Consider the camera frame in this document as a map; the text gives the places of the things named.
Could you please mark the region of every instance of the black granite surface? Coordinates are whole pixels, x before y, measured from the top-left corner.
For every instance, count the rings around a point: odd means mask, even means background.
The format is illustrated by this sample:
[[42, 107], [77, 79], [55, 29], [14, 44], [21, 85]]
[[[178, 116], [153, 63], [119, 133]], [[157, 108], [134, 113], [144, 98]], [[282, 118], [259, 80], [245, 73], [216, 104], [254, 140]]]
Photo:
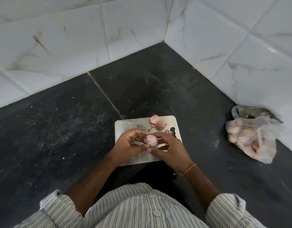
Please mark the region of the black granite surface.
[[[114, 145], [116, 120], [174, 115], [193, 161], [223, 192], [246, 200], [268, 227], [292, 227], [292, 152], [277, 141], [272, 164], [253, 160], [227, 141], [235, 105], [164, 43], [83, 74], [0, 109], [0, 227], [65, 191]], [[147, 164], [119, 167], [106, 189], [124, 184]], [[175, 187], [204, 219], [189, 184]]]

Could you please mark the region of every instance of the cutting board handle hole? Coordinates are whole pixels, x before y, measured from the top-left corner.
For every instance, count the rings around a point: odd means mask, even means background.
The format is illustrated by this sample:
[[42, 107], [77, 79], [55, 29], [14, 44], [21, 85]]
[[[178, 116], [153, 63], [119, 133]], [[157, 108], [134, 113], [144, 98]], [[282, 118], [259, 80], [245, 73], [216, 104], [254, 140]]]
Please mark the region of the cutting board handle hole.
[[170, 128], [170, 131], [172, 131], [172, 135], [173, 135], [175, 138], [177, 138], [177, 136], [175, 135], [175, 128], [174, 128], [174, 127], [171, 127], [171, 128]]

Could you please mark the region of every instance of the rolled-up sleeve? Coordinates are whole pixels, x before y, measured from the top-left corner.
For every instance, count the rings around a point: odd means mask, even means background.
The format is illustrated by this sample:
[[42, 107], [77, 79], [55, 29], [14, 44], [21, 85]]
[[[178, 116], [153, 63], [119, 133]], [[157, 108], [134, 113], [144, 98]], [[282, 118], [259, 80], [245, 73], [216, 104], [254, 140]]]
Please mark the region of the rolled-up sleeve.
[[40, 210], [14, 228], [80, 228], [82, 215], [76, 210], [73, 201], [59, 190], [40, 202]]
[[219, 194], [209, 205], [206, 224], [212, 228], [263, 228], [247, 210], [246, 202], [235, 194]]

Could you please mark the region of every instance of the white cutting board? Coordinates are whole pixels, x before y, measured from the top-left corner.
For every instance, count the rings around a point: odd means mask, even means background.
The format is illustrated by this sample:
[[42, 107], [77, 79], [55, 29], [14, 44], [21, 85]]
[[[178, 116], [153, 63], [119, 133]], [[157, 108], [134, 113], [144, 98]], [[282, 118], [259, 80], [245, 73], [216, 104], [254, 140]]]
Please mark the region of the white cutting board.
[[[152, 127], [151, 123], [149, 122], [150, 118], [137, 118], [137, 119], [125, 119], [125, 120], [118, 120], [114, 123], [114, 132], [115, 132], [115, 142], [117, 142], [118, 138], [121, 136], [121, 134], [127, 132], [128, 130], [132, 130], [135, 128], [138, 128], [138, 126], [142, 129], [148, 131], [149, 133], [154, 132], [164, 132], [165, 130], [171, 130], [172, 127], [174, 127], [174, 133], [175, 136], [181, 139], [180, 131], [178, 128], [177, 120], [174, 116], [162, 116], [160, 119], [163, 119], [167, 126], [164, 130], [158, 130], [156, 127]], [[139, 164], [139, 163], [145, 163], [145, 162], [155, 162], [159, 161], [159, 159], [152, 154], [147, 153], [144, 151], [143, 153], [138, 154], [137, 156], [130, 159], [128, 162], [122, 164], [121, 166], [126, 165], [133, 165], [133, 164]]]

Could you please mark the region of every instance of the bag of onions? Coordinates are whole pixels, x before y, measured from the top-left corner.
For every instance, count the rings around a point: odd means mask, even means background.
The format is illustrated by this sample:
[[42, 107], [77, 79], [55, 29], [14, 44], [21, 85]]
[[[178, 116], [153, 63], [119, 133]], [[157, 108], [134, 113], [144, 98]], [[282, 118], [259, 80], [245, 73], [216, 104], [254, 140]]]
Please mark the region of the bag of onions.
[[259, 116], [226, 122], [228, 140], [253, 159], [270, 164], [276, 155], [276, 138], [285, 126], [275, 119]]

